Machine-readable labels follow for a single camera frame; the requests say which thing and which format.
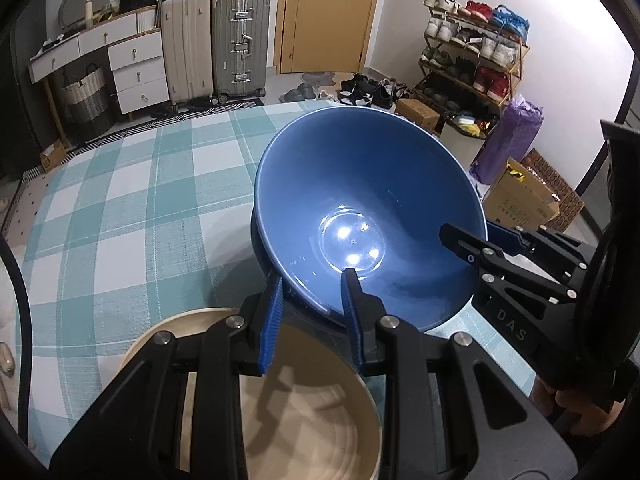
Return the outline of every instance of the purple bag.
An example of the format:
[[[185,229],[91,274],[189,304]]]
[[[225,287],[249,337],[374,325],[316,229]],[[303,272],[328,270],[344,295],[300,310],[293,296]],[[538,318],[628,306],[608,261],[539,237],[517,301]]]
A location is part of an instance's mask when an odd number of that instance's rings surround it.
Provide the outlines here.
[[[509,157],[522,160],[527,154],[544,119],[542,108],[525,101],[521,95],[511,99],[471,164],[471,175],[482,184],[493,184],[504,171]]]

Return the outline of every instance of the blue sneaker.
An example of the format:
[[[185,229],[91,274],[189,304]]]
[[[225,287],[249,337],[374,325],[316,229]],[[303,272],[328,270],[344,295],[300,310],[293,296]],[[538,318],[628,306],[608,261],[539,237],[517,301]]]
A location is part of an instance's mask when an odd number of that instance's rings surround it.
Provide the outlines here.
[[[495,25],[495,27],[503,28],[505,23],[508,23],[513,16],[513,11],[508,9],[504,5],[498,5],[494,9],[494,16],[489,20],[489,23]]]
[[[527,36],[529,35],[529,20],[525,20],[522,16],[512,14],[509,21],[504,24],[504,30],[511,34],[516,34],[522,38],[522,43],[527,44]]]

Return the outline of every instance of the screw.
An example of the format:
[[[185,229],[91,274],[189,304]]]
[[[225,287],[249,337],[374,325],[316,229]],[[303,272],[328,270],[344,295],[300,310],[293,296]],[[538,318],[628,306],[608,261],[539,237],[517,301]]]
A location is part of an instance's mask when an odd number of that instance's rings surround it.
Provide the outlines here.
[[[242,328],[244,325],[244,317],[242,316],[229,316],[226,318],[225,323],[231,328]]]
[[[460,346],[469,346],[474,339],[466,332],[456,332],[453,335],[453,341],[458,343]]]
[[[400,320],[396,316],[382,316],[380,318],[380,325],[385,328],[398,328]]]
[[[156,332],[153,340],[157,345],[166,345],[171,340],[171,332],[167,332],[167,330]]]

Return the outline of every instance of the white suitcase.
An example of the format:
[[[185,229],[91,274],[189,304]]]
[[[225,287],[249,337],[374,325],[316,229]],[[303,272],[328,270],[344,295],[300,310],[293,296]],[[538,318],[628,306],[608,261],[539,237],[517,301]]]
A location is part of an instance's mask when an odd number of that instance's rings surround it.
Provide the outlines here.
[[[211,0],[162,2],[161,30],[172,103],[212,97]]]

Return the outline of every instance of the cable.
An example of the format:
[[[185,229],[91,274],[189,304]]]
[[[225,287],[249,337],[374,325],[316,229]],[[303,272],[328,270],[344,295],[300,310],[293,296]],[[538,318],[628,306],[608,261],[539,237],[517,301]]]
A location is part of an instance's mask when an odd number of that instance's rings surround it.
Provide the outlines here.
[[[31,363],[33,361],[33,337],[31,334],[31,312],[27,289],[18,262],[4,237],[0,236],[0,259],[6,267],[11,284],[14,286],[15,299],[18,303],[18,320],[20,321],[20,382],[18,384],[18,436],[29,447],[29,396],[31,390]]]

